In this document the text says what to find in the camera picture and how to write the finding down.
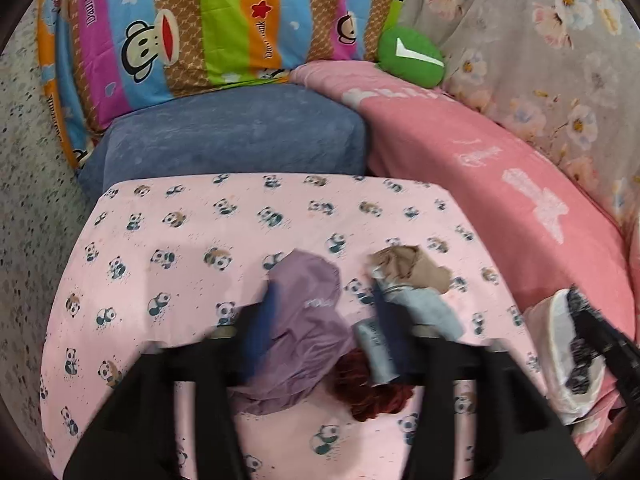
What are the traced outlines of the light blue grey sock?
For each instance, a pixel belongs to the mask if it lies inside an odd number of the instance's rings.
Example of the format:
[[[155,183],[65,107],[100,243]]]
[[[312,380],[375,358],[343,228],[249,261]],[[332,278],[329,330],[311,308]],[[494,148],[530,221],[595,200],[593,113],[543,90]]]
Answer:
[[[452,341],[460,340],[464,335],[465,328],[460,318],[442,299],[438,290],[414,287],[386,278],[380,266],[371,269],[371,276],[384,299],[389,304],[405,307],[416,324],[434,326],[443,337]]]

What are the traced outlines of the grey small packet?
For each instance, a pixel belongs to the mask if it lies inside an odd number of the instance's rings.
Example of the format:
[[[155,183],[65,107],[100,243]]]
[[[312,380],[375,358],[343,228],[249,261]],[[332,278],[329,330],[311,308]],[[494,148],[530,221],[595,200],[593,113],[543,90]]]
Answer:
[[[373,385],[387,385],[399,377],[376,318],[366,318],[356,323],[354,334],[359,348],[369,362]]]

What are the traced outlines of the purple plastic wrapper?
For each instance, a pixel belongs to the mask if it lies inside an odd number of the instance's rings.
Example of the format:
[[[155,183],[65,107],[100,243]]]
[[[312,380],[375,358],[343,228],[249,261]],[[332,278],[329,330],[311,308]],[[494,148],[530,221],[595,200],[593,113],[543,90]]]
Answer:
[[[295,249],[268,272],[278,286],[271,344],[257,373],[232,389],[235,413],[268,415],[292,408],[311,394],[354,345],[338,314],[341,274],[337,266]]]

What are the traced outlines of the dark red wrapper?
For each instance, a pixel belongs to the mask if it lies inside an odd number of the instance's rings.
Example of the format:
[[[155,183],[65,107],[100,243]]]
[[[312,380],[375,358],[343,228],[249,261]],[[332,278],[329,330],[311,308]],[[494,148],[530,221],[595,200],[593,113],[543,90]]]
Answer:
[[[356,422],[398,414],[413,397],[413,388],[407,385],[373,385],[369,360],[361,349],[352,349],[338,359],[329,374],[329,385]]]

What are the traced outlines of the white lined trash bin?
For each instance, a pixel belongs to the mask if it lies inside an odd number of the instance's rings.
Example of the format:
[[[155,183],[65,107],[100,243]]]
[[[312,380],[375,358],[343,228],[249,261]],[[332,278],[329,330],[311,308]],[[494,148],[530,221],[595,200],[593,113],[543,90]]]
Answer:
[[[537,352],[546,397],[566,426],[600,424],[616,402],[603,390],[605,362],[578,335],[574,310],[586,304],[576,287],[563,288],[524,313]]]

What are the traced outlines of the beige stocking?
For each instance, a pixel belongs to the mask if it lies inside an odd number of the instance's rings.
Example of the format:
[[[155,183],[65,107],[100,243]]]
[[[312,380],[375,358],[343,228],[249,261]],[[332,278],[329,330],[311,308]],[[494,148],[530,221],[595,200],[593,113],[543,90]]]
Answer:
[[[390,286],[432,288],[448,292],[452,278],[446,266],[439,266],[419,246],[386,247],[368,257],[371,275]]]

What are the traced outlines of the pink fleece blanket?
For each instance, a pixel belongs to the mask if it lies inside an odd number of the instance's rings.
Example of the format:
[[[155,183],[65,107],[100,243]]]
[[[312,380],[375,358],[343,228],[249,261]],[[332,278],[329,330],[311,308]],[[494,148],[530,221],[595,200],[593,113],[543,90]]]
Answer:
[[[290,79],[364,118],[375,174],[446,188],[521,309],[577,284],[616,328],[636,334],[636,254],[600,207],[528,144],[445,92],[373,63],[311,62]]]

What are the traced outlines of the pink panda print sheet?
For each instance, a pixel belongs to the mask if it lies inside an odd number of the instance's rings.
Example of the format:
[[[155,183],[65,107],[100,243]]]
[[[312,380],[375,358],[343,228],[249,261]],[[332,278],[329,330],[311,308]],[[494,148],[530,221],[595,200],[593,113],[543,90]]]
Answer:
[[[44,440],[62,474],[94,412],[151,341],[190,344],[264,294],[293,250],[320,258],[319,297],[352,336],[373,315],[369,257],[421,248],[448,269],[445,302],[466,344],[506,342],[535,384],[532,338],[488,250],[452,196],[428,183],[314,174],[218,174],[128,181],[96,202],[70,255],[41,364]],[[329,270],[337,270],[331,278]]]

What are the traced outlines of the blue plush cushion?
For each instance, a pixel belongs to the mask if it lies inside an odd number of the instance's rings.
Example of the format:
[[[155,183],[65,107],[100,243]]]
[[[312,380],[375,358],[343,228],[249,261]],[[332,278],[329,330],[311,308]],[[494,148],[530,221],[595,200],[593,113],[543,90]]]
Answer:
[[[297,84],[188,96],[116,118],[78,181],[89,200],[128,180],[236,174],[364,174],[366,123]]]

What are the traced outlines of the green round checkmark cushion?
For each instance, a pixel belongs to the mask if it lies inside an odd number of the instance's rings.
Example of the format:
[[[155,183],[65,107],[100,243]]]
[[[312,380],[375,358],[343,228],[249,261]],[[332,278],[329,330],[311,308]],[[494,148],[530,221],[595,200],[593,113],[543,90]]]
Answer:
[[[425,89],[437,87],[446,70],[444,57],[431,40],[404,26],[394,26],[382,33],[378,67]]]

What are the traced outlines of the grey floral quilt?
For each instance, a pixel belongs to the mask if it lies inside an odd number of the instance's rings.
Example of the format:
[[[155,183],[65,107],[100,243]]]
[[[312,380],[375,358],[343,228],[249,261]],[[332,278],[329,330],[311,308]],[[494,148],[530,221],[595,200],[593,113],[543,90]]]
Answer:
[[[445,89],[544,154],[630,234],[639,219],[639,29],[622,0],[406,0]]]

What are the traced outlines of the colourful monkey print quilt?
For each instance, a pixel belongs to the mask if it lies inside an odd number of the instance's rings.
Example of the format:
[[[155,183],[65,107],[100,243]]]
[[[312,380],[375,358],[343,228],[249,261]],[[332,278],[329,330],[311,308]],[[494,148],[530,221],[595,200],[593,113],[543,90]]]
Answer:
[[[73,168],[114,119],[182,96],[373,60],[404,0],[37,0],[42,86]]]

